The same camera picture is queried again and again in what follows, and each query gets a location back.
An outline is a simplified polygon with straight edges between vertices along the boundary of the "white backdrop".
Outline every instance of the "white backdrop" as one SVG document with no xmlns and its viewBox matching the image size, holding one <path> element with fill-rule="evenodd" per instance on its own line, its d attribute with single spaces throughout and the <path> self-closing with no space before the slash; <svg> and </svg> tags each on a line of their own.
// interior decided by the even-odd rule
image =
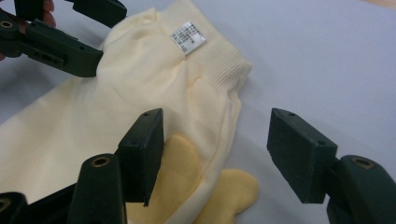
<svg viewBox="0 0 396 224">
<path fill-rule="evenodd" d="M 109 29 L 54 1 L 57 27 L 98 47 Z M 129 15 L 172 2 L 122 1 Z M 256 176 L 261 192 L 237 223 L 328 223 L 326 205 L 300 204 L 271 161 L 272 107 L 300 115 L 332 139 L 338 158 L 367 157 L 396 179 L 396 11 L 345 0 L 194 3 L 254 65 L 240 91 L 226 167 Z M 13 11 L 13 1 L 0 7 Z M 0 62 L 0 123 L 68 77 L 26 57 Z"/>
</svg>

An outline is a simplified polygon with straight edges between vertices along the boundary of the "ribbed cuff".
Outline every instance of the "ribbed cuff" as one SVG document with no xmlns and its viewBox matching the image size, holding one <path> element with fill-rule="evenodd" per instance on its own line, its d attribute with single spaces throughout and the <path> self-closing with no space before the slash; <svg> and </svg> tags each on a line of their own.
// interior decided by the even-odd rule
<svg viewBox="0 0 396 224">
<path fill-rule="evenodd" d="M 190 0 L 176 0 L 165 11 L 157 14 L 163 31 L 171 35 L 190 21 L 206 38 L 206 42 L 186 56 L 191 69 L 201 72 L 202 78 L 220 94 L 238 91 L 251 70 L 251 63 L 216 30 Z"/>
</svg>

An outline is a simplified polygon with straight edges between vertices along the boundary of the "cream knit garment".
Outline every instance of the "cream knit garment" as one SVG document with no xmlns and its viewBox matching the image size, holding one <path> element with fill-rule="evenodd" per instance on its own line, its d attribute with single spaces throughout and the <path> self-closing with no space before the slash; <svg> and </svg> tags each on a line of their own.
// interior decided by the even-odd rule
<svg viewBox="0 0 396 224">
<path fill-rule="evenodd" d="M 187 21 L 206 42 L 185 56 L 171 34 Z M 189 0 L 125 19 L 104 53 L 97 77 L 70 78 L 0 126 L 0 192 L 23 192 L 31 203 L 76 182 L 86 159 L 113 153 L 141 113 L 162 107 L 165 139 L 189 139 L 201 172 L 167 222 L 192 223 L 232 146 L 251 64 Z"/>
</svg>

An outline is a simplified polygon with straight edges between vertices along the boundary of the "yellow fabric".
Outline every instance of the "yellow fabric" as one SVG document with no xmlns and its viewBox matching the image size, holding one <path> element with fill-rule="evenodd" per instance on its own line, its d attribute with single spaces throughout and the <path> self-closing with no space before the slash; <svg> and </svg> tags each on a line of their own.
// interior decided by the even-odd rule
<svg viewBox="0 0 396 224">
<path fill-rule="evenodd" d="M 164 223 L 200 182 L 194 146 L 185 137 L 172 135 L 165 143 L 161 169 L 148 207 L 141 203 L 128 203 L 128 220 L 134 224 Z M 239 170 L 223 170 L 209 201 L 194 223 L 233 223 L 238 213 L 256 201 L 258 191 L 257 181 L 251 175 Z"/>
<path fill-rule="evenodd" d="M 195 191 L 200 178 L 194 146 L 179 135 L 171 136 L 165 143 L 161 169 L 148 207 L 128 203 L 128 220 L 164 223 Z"/>
<path fill-rule="evenodd" d="M 240 170 L 222 170 L 219 182 L 194 224 L 234 223 L 238 213 L 257 199 L 257 180 Z"/>
</svg>

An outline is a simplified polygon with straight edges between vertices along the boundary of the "clothing label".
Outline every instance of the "clothing label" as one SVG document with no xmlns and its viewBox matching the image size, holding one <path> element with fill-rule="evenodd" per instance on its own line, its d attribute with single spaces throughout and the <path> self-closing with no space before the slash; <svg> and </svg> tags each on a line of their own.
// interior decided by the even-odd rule
<svg viewBox="0 0 396 224">
<path fill-rule="evenodd" d="M 188 55 L 206 42 L 204 36 L 191 22 L 186 22 L 172 34 L 175 43 Z"/>
</svg>

